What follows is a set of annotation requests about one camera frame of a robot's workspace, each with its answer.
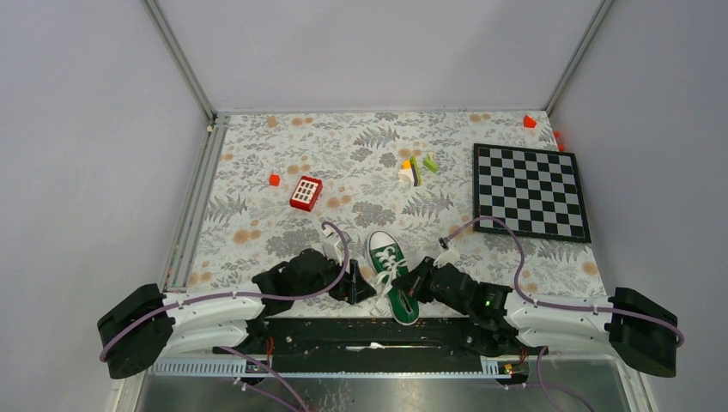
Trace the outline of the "white shoelace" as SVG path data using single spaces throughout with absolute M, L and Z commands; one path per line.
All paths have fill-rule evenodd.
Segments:
M 375 281 L 381 286 L 381 293 L 395 308 L 399 301 L 399 292 L 392 286 L 393 281 L 407 274 L 407 260 L 397 242 L 370 247 L 369 257 L 377 275 Z

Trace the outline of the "green white sneaker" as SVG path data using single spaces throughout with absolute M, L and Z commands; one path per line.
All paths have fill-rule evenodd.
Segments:
M 420 316 L 417 300 L 393 287 L 394 280 L 409 273 L 403 249 L 393 236 L 381 230 L 369 235 L 366 248 L 368 262 L 376 272 L 374 280 L 381 286 L 380 298 L 386 298 L 396 322 L 414 324 Z

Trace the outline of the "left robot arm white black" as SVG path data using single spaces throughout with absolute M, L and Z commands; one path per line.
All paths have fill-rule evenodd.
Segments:
M 165 294 L 145 284 L 99 319 L 100 360 L 111 379 L 126 379 L 168 354 L 220 346 L 254 353 L 267 333 L 258 319 L 320 295 L 355 305 L 374 294 L 356 260 L 313 249 L 212 294 Z

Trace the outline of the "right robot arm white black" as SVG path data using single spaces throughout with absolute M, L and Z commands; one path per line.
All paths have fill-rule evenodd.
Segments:
M 543 347 L 616 354 L 641 373 L 676 377 L 677 317 L 632 288 L 591 298 L 523 298 L 514 288 L 478 282 L 430 257 L 396 278 L 393 287 L 465 315 L 485 331 L 489 356 Z

